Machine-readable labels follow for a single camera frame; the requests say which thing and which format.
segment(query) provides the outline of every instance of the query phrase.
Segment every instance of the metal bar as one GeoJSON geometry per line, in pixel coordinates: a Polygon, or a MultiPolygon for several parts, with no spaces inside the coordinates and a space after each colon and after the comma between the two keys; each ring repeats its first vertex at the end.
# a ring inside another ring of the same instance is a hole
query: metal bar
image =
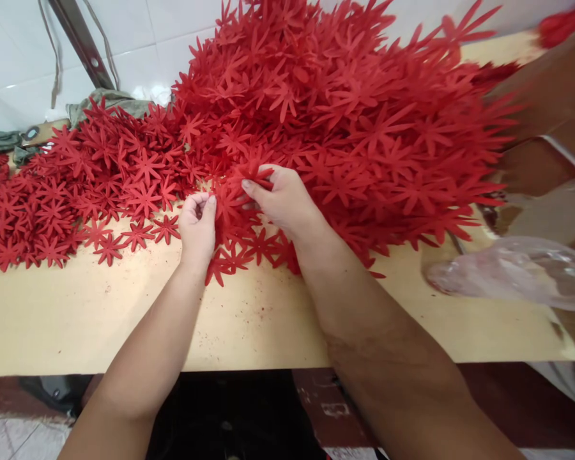
{"type": "Polygon", "coordinates": [[[560,144],[556,139],[548,134],[542,134],[537,136],[540,139],[546,141],[550,146],[552,146],[559,154],[565,157],[574,167],[575,167],[575,155],[571,153],[564,145],[560,144]]]}
{"type": "Polygon", "coordinates": [[[75,0],[48,0],[96,88],[115,89],[75,0]]]}

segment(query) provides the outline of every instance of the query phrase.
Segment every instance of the tiled floor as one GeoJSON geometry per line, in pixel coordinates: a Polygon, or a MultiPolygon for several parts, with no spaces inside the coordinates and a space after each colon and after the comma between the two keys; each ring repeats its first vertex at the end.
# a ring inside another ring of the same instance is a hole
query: tiled floor
{"type": "Polygon", "coordinates": [[[32,420],[0,420],[0,460],[55,460],[70,428],[32,420]]]}

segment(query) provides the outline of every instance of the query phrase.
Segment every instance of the pile of red flowers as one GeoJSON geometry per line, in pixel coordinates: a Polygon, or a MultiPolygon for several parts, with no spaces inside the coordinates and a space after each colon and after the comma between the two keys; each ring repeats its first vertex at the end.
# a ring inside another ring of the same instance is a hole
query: pile of red flowers
{"type": "Polygon", "coordinates": [[[0,185],[3,270],[44,259],[62,266],[82,242],[109,264],[126,245],[169,243],[176,219],[155,213],[207,184],[221,245],[209,277],[222,283],[262,258],[298,273],[285,235],[242,206],[243,178],[271,187],[268,171],[258,172],[267,163],[300,173],[368,268],[369,250],[434,245],[430,237],[442,242],[446,231],[468,239],[469,205],[498,204],[482,194],[501,186],[484,177],[516,110],[482,101],[506,71],[460,64],[461,43],[493,35],[474,29],[496,9],[475,19],[478,0],[458,24],[444,17],[425,37],[420,26],[407,43],[383,46],[390,1],[345,1],[332,13],[306,0],[250,3],[224,8],[215,39],[192,49],[168,109],[150,105],[136,119],[94,105],[79,129],[56,132],[46,155],[0,185]],[[113,238],[104,225],[120,217],[131,231],[113,238]]]}

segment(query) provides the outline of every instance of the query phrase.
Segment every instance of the wooden table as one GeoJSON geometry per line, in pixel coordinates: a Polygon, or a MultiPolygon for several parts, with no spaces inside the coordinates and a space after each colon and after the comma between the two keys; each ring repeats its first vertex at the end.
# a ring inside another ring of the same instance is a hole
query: wooden table
{"type": "MultiPolygon", "coordinates": [[[[466,59],[529,61],[533,35],[515,34],[464,47],[466,59]]],[[[114,226],[124,231],[127,222],[114,226]]],[[[467,249],[488,246],[483,228],[467,249]]],[[[64,270],[19,266],[0,272],[0,375],[104,372],[176,266],[180,244],[125,252],[98,266],[81,248],[64,270]]],[[[575,360],[575,346],[552,311],[525,302],[455,298],[437,293],[422,265],[456,255],[451,243],[415,252],[393,247],[374,271],[388,292],[456,362],[575,360]]],[[[328,366],[311,299],[302,279],[264,262],[212,282],[204,293],[187,371],[328,366]]]]}

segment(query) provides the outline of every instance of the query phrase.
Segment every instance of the clear plastic bag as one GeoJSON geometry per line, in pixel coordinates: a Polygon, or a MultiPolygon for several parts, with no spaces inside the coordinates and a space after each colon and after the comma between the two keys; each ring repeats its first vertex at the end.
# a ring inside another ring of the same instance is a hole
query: clear plastic bag
{"type": "Polygon", "coordinates": [[[575,250],[543,238],[502,238],[483,251],[432,265],[425,277],[446,294],[575,311],[575,250]]]}

